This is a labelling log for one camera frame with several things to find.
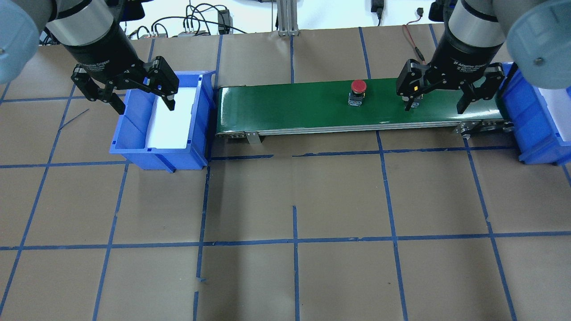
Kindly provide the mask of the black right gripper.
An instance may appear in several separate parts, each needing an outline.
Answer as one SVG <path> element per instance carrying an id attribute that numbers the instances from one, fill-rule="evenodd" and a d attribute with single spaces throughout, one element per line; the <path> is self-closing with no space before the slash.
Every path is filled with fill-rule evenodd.
<path id="1" fill-rule="evenodd" d="M 463 114 L 471 103 L 491 100 L 500 89 L 505 79 L 502 64 L 491 63 L 500 47 L 477 47 L 443 34 L 425 74 L 420 62 L 406 61 L 396 81 L 396 95 L 406 106 L 409 96 L 422 90 L 460 89 L 463 95 L 456 108 Z M 476 87 L 474 83 L 481 78 L 484 82 Z"/>

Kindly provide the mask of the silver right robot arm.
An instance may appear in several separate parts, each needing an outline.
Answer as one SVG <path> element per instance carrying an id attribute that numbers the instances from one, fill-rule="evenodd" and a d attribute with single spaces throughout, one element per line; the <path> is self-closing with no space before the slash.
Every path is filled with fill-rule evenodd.
<path id="1" fill-rule="evenodd" d="M 396 82 L 405 110 L 434 90 L 461 90 L 457 112 L 492 99 L 504 71 L 494 57 L 503 45 L 513 65 L 541 89 L 567 89 L 570 76 L 568 0 L 459 0 L 442 6 L 444 34 L 432 59 L 406 61 Z"/>

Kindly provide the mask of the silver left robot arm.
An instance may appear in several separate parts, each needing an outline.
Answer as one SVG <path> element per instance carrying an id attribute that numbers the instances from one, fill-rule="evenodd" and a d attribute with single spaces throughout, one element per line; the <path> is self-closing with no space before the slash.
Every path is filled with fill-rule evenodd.
<path id="1" fill-rule="evenodd" d="M 71 80 L 91 101 L 126 106 L 116 90 L 139 89 L 160 97 L 174 111 L 179 79 L 159 56 L 139 59 L 104 0 L 3 0 L 1 2 L 1 83 L 13 81 L 35 55 L 39 37 L 50 35 L 75 58 Z"/>

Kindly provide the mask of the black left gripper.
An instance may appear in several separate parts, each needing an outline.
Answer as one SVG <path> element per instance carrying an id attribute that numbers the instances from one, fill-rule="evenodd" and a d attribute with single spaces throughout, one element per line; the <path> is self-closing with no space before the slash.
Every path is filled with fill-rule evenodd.
<path id="1" fill-rule="evenodd" d="M 114 92 L 115 88 L 140 89 L 160 97 L 166 108 L 174 111 L 178 76 L 162 56 L 144 64 L 119 25 L 112 25 L 101 39 L 88 45 L 63 46 L 78 63 L 71 80 L 89 101 L 100 100 L 109 104 L 118 115 L 123 115 L 126 106 Z M 95 81 L 104 84 L 104 88 Z"/>

